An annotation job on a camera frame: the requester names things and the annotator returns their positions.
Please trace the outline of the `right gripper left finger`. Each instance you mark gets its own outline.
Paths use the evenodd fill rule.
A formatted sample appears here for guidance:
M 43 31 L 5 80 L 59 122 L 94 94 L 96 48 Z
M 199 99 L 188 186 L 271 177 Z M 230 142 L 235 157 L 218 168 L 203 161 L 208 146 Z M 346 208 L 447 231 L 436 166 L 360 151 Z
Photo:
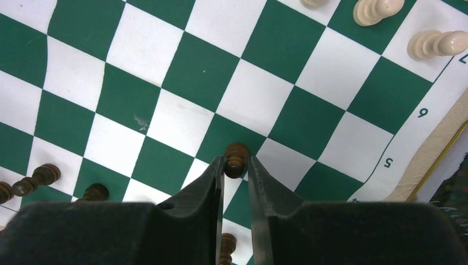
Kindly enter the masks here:
M 154 203 L 39 202 L 1 235 L 2 264 L 218 264 L 225 159 Z

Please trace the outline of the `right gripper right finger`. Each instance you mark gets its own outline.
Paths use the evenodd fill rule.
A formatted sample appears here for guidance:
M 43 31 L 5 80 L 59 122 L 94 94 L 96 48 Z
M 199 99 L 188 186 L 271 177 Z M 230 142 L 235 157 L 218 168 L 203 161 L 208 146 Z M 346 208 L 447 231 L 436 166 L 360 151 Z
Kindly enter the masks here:
M 248 161 L 255 264 L 466 264 L 450 219 L 422 203 L 311 202 Z

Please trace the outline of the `dark chess piece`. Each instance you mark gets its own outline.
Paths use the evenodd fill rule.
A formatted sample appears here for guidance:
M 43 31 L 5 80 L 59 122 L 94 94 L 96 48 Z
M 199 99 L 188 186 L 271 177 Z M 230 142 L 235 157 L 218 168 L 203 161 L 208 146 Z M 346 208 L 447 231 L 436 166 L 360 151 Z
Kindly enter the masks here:
M 36 192 L 40 186 L 49 186 L 61 178 L 61 171 L 53 164 L 46 163 L 34 169 L 31 177 L 24 177 L 12 185 L 13 194 L 25 197 Z
M 233 234 L 223 233 L 221 235 L 220 265 L 231 265 L 232 254 L 236 250 L 237 239 Z
M 85 189 L 83 197 L 77 199 L 78 202 L 102 202 L 109 199 L 109 191 L 106 186 L 100 183 L 93 183 Z

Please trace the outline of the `dark chess piece fourteenth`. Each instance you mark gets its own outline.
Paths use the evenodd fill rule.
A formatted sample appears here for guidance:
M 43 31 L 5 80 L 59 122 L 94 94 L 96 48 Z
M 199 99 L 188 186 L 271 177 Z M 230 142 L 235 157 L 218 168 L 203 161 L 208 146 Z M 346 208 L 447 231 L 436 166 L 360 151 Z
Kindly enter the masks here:
M 229 144 L 225 149 L 225 175 L 229 178 L 241 178 L 249 157 L 246 145 L 240 142 Z

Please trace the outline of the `dark chess piece thirteenth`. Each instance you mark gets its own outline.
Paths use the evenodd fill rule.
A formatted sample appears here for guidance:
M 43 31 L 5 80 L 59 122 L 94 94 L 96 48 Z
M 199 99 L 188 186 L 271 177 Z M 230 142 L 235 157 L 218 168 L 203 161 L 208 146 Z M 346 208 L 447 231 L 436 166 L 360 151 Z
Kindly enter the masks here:
M 14 198 L 12 186 L 6 182 L 0 181 L 0 204 L 4 204 Z

